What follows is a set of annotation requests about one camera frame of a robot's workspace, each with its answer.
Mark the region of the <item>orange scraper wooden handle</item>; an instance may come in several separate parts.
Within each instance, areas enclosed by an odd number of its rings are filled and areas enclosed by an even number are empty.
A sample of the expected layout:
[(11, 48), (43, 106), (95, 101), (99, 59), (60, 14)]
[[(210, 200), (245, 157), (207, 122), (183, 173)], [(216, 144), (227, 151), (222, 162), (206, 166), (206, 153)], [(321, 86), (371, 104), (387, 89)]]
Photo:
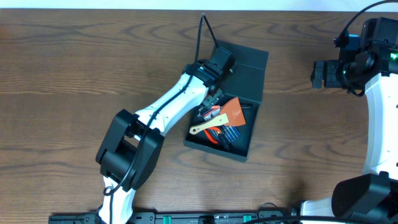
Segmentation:
[(222, 106), (219, 115), (205, 121), (204, 123), (192, 126), (189, 129), (189, 133), (197, 134), (205, 129), (222, 125), (242, 126), (245, 124), (246, 120), (241, 109), (239, 98), (235, 97)]

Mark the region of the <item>red black pliers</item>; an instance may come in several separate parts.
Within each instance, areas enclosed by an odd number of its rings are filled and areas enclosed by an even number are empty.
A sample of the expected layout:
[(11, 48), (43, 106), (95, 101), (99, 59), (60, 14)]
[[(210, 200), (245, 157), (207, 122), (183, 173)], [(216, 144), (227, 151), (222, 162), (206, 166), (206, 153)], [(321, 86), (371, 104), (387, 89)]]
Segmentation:
[(221, 129), (217, 128), (217, 127), (211, 127), (208, 129), (204, 130), (204, 133), (206, 135), (206, 137), (208, 138), (208, 140), (212, 143), (212, 144), (219, 144), (219, 141), (216, 140), (213, 135), (210, 133), (210, 130), (215, 131), (216, 134), (221, 134)]

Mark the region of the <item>dark green box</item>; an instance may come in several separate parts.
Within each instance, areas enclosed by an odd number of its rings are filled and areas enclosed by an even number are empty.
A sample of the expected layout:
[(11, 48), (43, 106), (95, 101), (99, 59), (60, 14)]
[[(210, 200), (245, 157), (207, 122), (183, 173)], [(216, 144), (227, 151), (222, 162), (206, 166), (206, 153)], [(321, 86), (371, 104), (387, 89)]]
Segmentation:
[[(187, 134), (183, 145), (236, 161), (246, 162), (257, 112), (262, 103), (262, 92), (269, 53), (223, 40), (218, 43), (220, 47), (232, 53), (234, 64), (231, 67), (232, 71), (221, 82), (220, 89), (222, 89), (223, 97), (216, 105), (223, 106), (229, 100), (238, 97), (240, 104), (252, 104), (252, 108), (242, 109), (246, 124), (235, 126), (241, 133), (241, 136), (230, 143), (230, 152), (224, 151), (220, 143), (212, 144), (203, 131), (195, 135)], [(203, 105), (194, 108), (190, 124), (199, 124), (205, 121), (202, 115), (210, 109), (203, 107)]]

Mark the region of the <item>blue precision screwdriver set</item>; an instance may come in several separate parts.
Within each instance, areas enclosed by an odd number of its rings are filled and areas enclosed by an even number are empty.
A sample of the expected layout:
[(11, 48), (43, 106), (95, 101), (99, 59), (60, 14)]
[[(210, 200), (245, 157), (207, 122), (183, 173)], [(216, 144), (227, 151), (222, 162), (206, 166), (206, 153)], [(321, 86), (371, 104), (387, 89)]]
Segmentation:
[[(216, 105), (216, 106), (212, 106), (210, 110), (208, 110), (207, 112), (205, 112), (202, 115), (202, 118), (205, 121), (210, 120), (211, 118), (215, 117), (216, 115), (219, 115), (221, 111), (221, 106)], [(225, 137), (228, 139), (228, 142), (231, 143), (235, 140), (237, 140), (240, 136), (241, 133), (238, 131), (237, 127), (234, 126), (216, 126), (217, 128), (221, 129), (221, 134), (224, 134)], [(219, 141), (218, 139), (218, 134), (216, 134), (215, 131), (210, 130), (210, 133), (213, 135), (213, 137)]]

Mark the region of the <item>black yellow screwdriver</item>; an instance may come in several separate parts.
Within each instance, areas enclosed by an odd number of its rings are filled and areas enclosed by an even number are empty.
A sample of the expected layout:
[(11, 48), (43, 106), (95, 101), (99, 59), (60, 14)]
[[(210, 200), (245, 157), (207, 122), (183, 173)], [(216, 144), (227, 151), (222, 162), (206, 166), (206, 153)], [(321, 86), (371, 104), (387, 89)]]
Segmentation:
[(223, 147), (223, 150), (226, 152), (230, 152), (231, 151), (230, 143), (228, 142), (228, 139), (225, 137), (225, 135), (219, 134), (218, 139), (221, 146)]

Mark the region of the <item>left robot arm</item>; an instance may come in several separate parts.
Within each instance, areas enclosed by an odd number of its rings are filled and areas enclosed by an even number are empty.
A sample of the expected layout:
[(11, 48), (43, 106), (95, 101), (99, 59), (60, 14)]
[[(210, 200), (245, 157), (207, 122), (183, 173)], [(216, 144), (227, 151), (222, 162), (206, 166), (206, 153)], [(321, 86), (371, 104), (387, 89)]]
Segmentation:
[(209, 60), (188, 64), (178, 82), (134, 114), (118, 112), (100, 145), (96, 162), (105, 188), (97, 223), (127, 223), (136, 190), (153, 172), (167, 132), (207, 94), (216, 91), (234, 65), (233, 54), (217, 47)]

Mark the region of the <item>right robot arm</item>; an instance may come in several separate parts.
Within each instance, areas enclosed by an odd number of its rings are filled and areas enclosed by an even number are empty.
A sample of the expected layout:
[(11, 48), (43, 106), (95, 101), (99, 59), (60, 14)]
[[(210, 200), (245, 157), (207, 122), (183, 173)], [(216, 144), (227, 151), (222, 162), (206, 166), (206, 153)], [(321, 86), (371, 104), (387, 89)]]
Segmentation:
[(336, 60), (318, 60), (315, 89), (342, 88), (368, 102), (368, 149), (361, 176), (338, 183), (331, 197), (307, 200), (302, 218), (327, 223), (397, 223), (397, 21), (365, 21), (361, 35), (343, 32), (334, 40)]

